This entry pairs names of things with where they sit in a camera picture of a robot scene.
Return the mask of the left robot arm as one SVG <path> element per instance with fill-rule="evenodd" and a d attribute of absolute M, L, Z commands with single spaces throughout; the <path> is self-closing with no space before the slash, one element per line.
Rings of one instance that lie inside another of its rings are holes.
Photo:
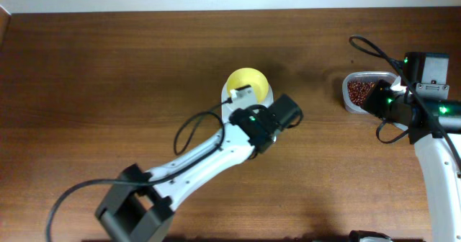
<path fill-rule="evenodd" d="M 95 216 L 113 241 L 162 241 L 190 194 L 220 172 L 265 152 L 302 118 L 301 108 L 286 94 L 269 107 L 238 108 L 216 134 L 183 156 L 147 171 L 137 164 L 125 168 Z"/>

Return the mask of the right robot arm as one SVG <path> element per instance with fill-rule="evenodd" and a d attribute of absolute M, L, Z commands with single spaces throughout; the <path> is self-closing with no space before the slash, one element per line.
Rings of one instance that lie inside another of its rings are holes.
<path fill-rule="evenodd" d="M 421 166 L 434 241 L 460 240 L 460 103 L 447 98 L 449 56 L 408 52 L 400 84 L 380 80 L 362 109 L 406 127 Z"/>

